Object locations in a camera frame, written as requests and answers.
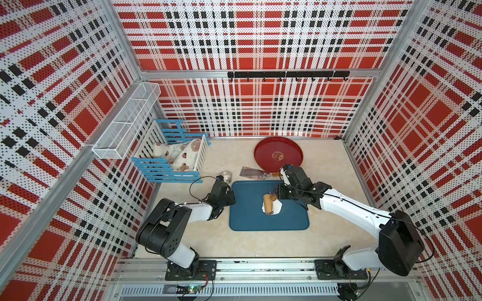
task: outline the metal vent grille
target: metal vent grille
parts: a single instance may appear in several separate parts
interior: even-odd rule
[[[209,296],[209,285],[199,296]],[[175,296],[176,285],[126,285],[122,296]],[[213,296],[335,296],[338,295],[337,283],[282,283],[282,284],[216,284]]]

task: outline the red round tray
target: red round tray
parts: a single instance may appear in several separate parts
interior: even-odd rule
[[[288,138],[268,137],[256,145],[254,159],[263,170],[279,172],[285,164],[300,166],[303,162],[303,152]]]

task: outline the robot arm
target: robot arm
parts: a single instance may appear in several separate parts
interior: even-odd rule
[[[335,213],[378,239],[372,245],[340,249],[335,256],[335,267],[341,275],[367,267],[385,267],[398,275],[408,275],[422,254],[424,244],[406,213],[373,208],[343,195],[328,184],[313,184],[298,166],[285,165],[280,173],[284,179],[284,185],[278,187],[280,199],[299,199]]]
[[[220,180],[215,181],[207,199],[197,204],[175,204],[163,198],[141,225],[135,240],[192,277],[198,271],[199,255],[181,242],[187,224],[216,219],[225,206],[234,203],[229,185]]]

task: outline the stainless steel bowl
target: stainless steel bowl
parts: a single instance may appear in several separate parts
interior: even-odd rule
[[[224,181],[225,181],[226,183],[228,183],[228,184],[231,183],[231,179],[233,178],[233,175],[231,174],[230,171],[227,171],[227,170],[222,171],[222,172],[220,173],[220,175],[223,176]]]

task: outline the white wire basket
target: white wire basket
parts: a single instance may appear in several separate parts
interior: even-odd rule
[[[100,159],[124,159],[161,94],[159,84],[136,84],[132,96],[92,149]]]

